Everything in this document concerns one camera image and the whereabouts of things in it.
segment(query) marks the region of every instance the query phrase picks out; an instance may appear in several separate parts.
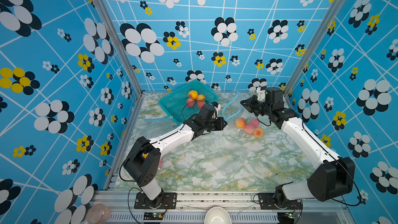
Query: marble table surface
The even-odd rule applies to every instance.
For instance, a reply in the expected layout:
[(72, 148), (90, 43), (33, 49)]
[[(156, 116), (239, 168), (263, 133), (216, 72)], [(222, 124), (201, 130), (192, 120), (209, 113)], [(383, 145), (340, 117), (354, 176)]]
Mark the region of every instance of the marble table surface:
[[(217, 93), (221, 109), (230, 102), (236, 93)], [(240, 96), (225, 111), (229, 117), (240, 108), (242, 99), (251, 97), (251, 93)], [(166, 93), (146, 93), (143, 98), (133, 135), (125, 157), (137, 138), (157, 137), (178, 127), (172, 119), (146, 121), (147, 118), (164, 118), (167, 115), (158, 105), (159, 99)], [(311, 162), (285, 133), (272, 124), (266, 127), (261, 138), (246, 134), (236, 128), (236, 118), (254, 115), (244, 108), (228, 121), (223, 131), (211, 132), (187, 142), (166, 154), (162, 168), (156, 179), (166, 191), (274, 191), (275, 187), (292, 181), (308, 178), (314, 168)], [(268, 124), (267, 117), (259, 118)], [(122, 177), (132, 177), (122, 169)], [(136, 184), (117, 179), (114, 190), (129, 190)]]

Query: white bowl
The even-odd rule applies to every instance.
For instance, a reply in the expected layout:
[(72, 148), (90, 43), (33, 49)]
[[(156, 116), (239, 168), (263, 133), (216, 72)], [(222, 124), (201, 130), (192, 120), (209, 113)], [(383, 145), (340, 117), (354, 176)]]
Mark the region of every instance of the white bowl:
[(205, 216), (205, 224), (231, 224), (228, 212), (222, 207), (211, 208)]

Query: peach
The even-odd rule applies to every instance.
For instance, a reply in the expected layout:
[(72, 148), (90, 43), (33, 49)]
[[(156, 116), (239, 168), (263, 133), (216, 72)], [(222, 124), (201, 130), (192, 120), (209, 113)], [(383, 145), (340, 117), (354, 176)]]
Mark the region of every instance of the peach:
[(206, 102), (204, 102), (204, 101), (197, 101), (197, 104), (198, 104), (198, 108), (199, 108), (199, 109), (202, 109), (202, 107), (206, 104)]
[(203, 94), (200, 94), (200, 95), (198, 95), (198, 96), (196, 97), (196, 100), (197, 100), (197, 101), (205, 101), (205, 100), (206, 100), (206, 97), (205, 97)]
[(238, 118), (235, 121), (235, 124), (236, 124), (236, 127), (238, 127), (238, 128), (244, 128), (246, 126), (246, 122), (245, 122), (244, 118)]
[(260, 122), (258, 122), (258, 119), (253, 118), (249, 124), (254, 125), (254, 127), (258, 127), (260, 125)]
[(196, 99), (196, 97), (198, 97), (198, 92), (196, 92), (195, 90), (191, 90), (188, 92), (188, 98)]
[(262, 136), (264, 135), (264, 131), (263, 131), (263, 129), (261, 129), (260, 127), (257, 127), (257, 128), (254, 130), (253, 135), (256, 136), (256, 137), (258, 137), (258, 138), (260, 138), (260, 137), (262, 137)]
[(194, 99), (187, 99), (187, 107), (193, 107), (195, 105), (195, 100)]
[(252, 134), (253, 132), (254, 132), (254, 129), (255, 129), (256, 127), (254, 127), (254, 125), (253, 124), (247, 124), (246, 126), (245, 126), (245, 133), (247, 133), (247, 134)]

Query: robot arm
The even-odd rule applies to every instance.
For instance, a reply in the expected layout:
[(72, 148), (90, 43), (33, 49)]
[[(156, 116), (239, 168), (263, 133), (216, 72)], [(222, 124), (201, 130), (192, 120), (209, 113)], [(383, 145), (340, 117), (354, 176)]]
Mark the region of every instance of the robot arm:
[(326, 201), (351, 192), (354, 162), (349, 157), (340, 157), (317, 136), (308, 132), (299, 115), (293, 109), (284, 107), (280, 88), (261, 87), (257, 93), (258, 97), (253, 95), (240, 103), (255, 116), (267, 115), (270, 121), (296, 142), (316, 169), (307, 180), (277, 186), (275, 203), (283, 208), (286, 203), (296, 199), (316, 198)]
[(155, 179), (160, 158), (183, 143), (211, 131), (223, 130), (227, 122), (223, 117), (217, 117), (220, 108), (217, 102), (212, 102), (212, 105), (206, 103), (198, 114), (171, 132), (149, 140), (140, 137), (134, 143), (123, 167), (142, 188), (153, 207), (161, 204), (164, 194)]

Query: teal plastic basket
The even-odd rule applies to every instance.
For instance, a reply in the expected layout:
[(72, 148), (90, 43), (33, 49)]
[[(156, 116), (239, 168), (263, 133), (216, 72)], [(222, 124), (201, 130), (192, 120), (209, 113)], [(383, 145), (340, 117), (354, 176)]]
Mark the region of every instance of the teal plastic basket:
[(187, 104), (188, 92), (196, 90), (198, 94), (203, 94), (206, 97), (206, 103), (211, 103), (218, 100), (216, 95), (210, 88), (206, 87), (202, 82), (193, 81), (180, 87), (176, 91), (159, 100), (159, 105), (167, 115), (173, 116), (174, 122), (182, 124), (184, 119), (188, 119), (192, 114), (198, 113), (199, 108), (197, 103), (193, 107), (188, 107)]

